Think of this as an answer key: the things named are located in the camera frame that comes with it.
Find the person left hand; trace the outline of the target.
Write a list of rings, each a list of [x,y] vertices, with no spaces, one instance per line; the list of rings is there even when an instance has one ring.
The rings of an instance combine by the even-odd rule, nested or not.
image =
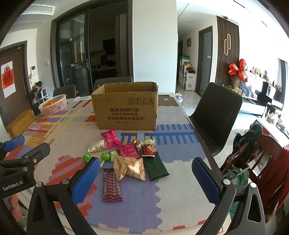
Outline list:
[[[11,206],[10,212],[18,223],[23,219],[24,216],[27,216],[27,209],[20,206],[16,194],[9,198],[9,204]]]

